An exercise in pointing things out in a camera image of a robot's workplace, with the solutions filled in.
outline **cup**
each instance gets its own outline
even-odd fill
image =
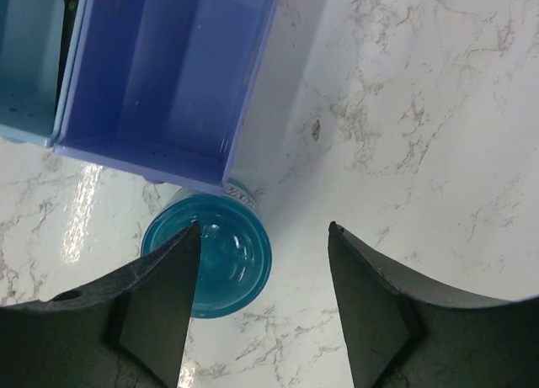
[[[240,183],[223,196],[182,188],[148,227],[141,255],[163,245],[193,221],[200,223],[200,269],[191,316],[217,318],[239,311],[264,288],[271,246],[254,198]]]

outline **blue plastic bin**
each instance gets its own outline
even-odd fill
[[[64,0],[0,0],[0,136],[39,146],[58,137],[85,2],[79,0],[56,101]]]
[[[278,0],[88,0],[55,150],[221,193]]]

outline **white marble countertop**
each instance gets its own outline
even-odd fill
[[[333,220],[448,284],[538,294],[538,56],[539,0],[281,0],[233,169],[274,267],[245,311],[191,322],[180,387],[352,386]],[[0,153],[3,306],[136,258],[177,189]]]

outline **light blue bin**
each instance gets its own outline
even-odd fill
[[[56,105],[64,0],[0,0],[0,136],[45,147],[58,138],[85,3],[78,2]]]

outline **hole in bin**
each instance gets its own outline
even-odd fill
[[[68,301],[68,300],[75,300],[76,298],[83,295],[83,292],[81,290],[69,290],[64,293],[61,293],[54,297],[52,300],[55,302],[59,301]]]

